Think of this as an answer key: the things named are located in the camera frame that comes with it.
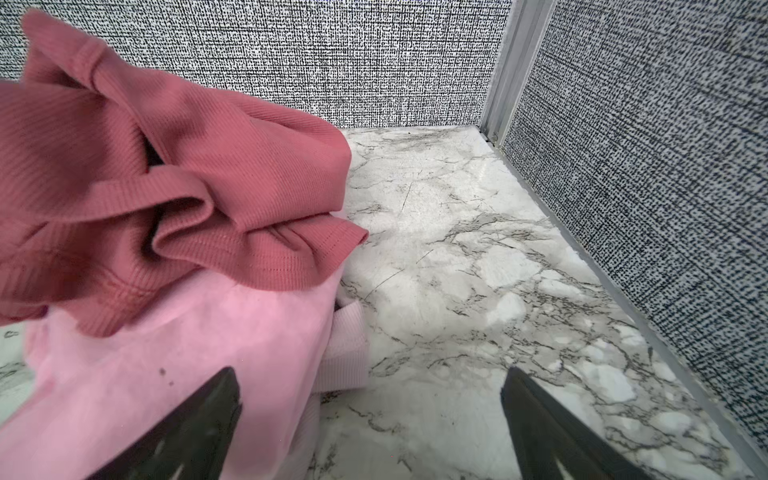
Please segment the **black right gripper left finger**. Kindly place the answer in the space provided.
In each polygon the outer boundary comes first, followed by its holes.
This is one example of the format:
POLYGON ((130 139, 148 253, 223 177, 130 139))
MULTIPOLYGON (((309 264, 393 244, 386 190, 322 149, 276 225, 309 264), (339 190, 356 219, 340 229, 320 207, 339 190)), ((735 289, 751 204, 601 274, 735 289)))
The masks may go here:
POLYGON ((92 479, 217 479, 243 404, 235 370, 212 376, 92 479))

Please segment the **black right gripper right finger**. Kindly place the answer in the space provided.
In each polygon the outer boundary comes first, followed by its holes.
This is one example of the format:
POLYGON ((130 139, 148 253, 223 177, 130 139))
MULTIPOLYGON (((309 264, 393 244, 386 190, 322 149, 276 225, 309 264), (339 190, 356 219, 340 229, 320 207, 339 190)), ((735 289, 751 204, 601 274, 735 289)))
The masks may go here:
POLYGON ((523 370, 508 370, 500 392, 524 479, 647 479, 523 370))

